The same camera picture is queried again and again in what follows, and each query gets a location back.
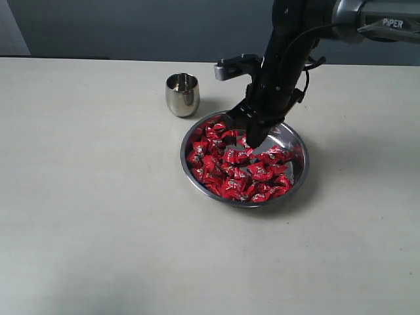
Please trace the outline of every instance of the metal cup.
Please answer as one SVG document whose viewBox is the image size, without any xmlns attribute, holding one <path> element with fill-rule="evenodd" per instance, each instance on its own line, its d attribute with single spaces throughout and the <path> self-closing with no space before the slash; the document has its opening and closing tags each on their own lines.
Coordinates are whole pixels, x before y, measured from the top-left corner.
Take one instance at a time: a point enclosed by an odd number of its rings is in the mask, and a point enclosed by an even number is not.
<svg viewBox="0 0 420 315">
<path fill-rule="evenodd" d="M 166 81 L 166 104 L 178 117 L 194 115 L 200 104 L 198 80 L 188 73 L 176 73 Z"/>
</svg>

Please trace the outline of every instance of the white table surface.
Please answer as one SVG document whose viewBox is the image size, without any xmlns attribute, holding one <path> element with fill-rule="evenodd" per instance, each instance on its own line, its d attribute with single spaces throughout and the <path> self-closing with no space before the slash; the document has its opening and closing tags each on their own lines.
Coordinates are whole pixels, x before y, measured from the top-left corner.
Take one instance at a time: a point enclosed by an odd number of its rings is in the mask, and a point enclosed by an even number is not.
<svg viewBox="0 0 420 315">
<path fill-rule="evenodd" d="M 164 84 L 200 83 L 173 116 Z M 323 66 L 287 122 L 307 182 L 281 209 L 198 192 L 179 161 L 247 77 L 212 64 L 0 59 L 0 314 L 420 313 L 420 68 Z"/>
</svg>

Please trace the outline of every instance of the gray wall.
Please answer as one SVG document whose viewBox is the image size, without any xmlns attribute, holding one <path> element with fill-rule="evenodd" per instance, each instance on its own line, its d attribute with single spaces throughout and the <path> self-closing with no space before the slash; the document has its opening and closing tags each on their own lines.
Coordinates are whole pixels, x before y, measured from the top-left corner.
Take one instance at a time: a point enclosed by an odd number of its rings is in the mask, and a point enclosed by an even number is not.
<svg viewBox="0 0 420 315">
<path fill-rule="evenodd" d="M 272 0 L 9 0 L 33 55 L 214 61 L 263 54 Z M 323 42 L 339 64 L 420 64 L 420 45 Z"/>
</svg>

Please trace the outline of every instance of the stainless steel bowl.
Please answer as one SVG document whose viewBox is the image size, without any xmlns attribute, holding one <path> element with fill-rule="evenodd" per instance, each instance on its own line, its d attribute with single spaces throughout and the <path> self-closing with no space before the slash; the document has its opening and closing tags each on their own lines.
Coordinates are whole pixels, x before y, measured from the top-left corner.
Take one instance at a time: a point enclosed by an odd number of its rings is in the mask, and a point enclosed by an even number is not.
<svg viewBox="0 0 420 315">
<path fill-rule="evenodd" d="M 254 150 L 256 154 L 261 152 L 267 151 L 269 148 L 273 147 L 273 145 L 277 144 L 278 146 L 285 148 L 294 153 L 295 159 L 292 162 L 289 162 L 287 166 L 289 169 L 286 172 L 286 176 L 290 179 L 293 184 L 292 189 L 290 189 L 286 194 L 271 199 L 268 201 L 260 202 L 260 203 L 252 203 L 252 202 L 240 202 L 240 201 L 233 201 L 229 199 L 224 199 L 215 195 L 214 193 L 210 192 L 206 187 L 201 185 L 193 176 L 188 168 L 188 164 L 186 161 L 186 156 L 192 149 L 192 143 L 199 140 L 202 134 L 203 129 L 206 125 L 217 123 L 221 120 L 221 115 L 226 112 L 219 112 L 215 114 L 211 114 L 207 117 L 204 117 L 202 120 L 197 122 L 192 128 L 187 132 L 182 141 L 180 157 L 182 168 L 188 179 L 192 182 L 192 184 L 201 192 L 206 194 L 207 196 L 226 203 L 228 205 L 234 207 L 244 207 L 244 208 L 253 208 L 253 207 L 263 207 L 265 205 L 272 205 L 274 203 L 280 203 L 285 201 L 288 197 L 294 194 L 303 184 L 306 179 L 306 176 L 309 171 L 309 156 L 308 150 L 302 140 L 302 138 L 294 131 L 291 127 L 289 127 L 285 123 L 281 123 L 275 126 L 267 139 L 261 144 L 261 146 Z M 245 133 L 244 130 L 238 130 L 238 134 L 242 136 Z M 231 146 L 233 148 L 242 148 L 240 146 Z"/>
</svg>

